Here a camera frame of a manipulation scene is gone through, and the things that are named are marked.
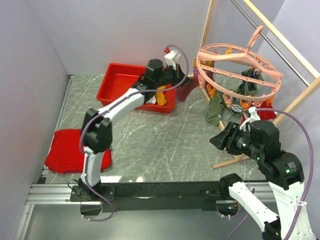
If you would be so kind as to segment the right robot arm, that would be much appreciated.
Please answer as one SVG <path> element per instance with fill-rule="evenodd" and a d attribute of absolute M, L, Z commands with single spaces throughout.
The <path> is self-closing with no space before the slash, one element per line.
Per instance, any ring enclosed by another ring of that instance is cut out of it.
<path fill-rule="evenodd" d="M 219 193 L 226 200 L 234 199 L 254 219 L 264 240 L 314 240 L 302 197 L 304 172 L 301 161 L 281 149 L 280 132 L 267 120 L 248 123 L 245 129 L 229 122 L 225 129 L 209 142 L 218 150 L 231 155 L 244 154 L 256 161 L 265 176 L 277 205 L 278 212 L 270 210 L 232 173 L 220 179 Z"/>

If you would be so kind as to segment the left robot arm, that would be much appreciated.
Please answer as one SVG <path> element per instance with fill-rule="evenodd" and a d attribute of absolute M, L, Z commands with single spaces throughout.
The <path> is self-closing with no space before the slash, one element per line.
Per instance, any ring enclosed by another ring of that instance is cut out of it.
<path fill-rule="evenodd" d="M 152 59 L 123 95 L 99 110 L 87 110 L 78 143 L 79 151 L 84 154 L 78 186 L 88 201 L 102 197 L 101 166 L 103 156 L 113 142 L 113 126 L 132 110 L 148 102 L 161 87 L 169 92 L 191 81 L 178 63 L 163 64 L 159 59 Z"/>

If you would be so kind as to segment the maroon sock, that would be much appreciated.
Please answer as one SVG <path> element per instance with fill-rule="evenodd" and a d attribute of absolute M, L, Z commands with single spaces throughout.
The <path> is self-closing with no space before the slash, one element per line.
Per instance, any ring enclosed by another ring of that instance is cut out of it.
<path fill-rule="evenodd" d="M 193 77 L 190 78 L 190 81 L 187 84 L 179 87 L 175 92 L 175 98 L 177 101 L 184 102 L 188 97 L 188 95 L 193 91 L 193 89 L 199 86 L 199 80 L 198 80 L 199 74 L 200 73 L 197 68 L 197 64 L 195 60 L 193 64 Z"/>

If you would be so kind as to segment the mustard yellow sock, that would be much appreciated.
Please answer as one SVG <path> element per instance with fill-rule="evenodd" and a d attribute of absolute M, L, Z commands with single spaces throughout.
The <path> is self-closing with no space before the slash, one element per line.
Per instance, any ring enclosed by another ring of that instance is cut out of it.
<path fill-rule="evenodd" d="M 159 106 L 164 106 L 167 103 L 167 100 L 164 95 L 164 90 L 167 88 L 166 85 L 160 86 L 157 88 L 157 92 L 155 93 L 156 104 Z"/>

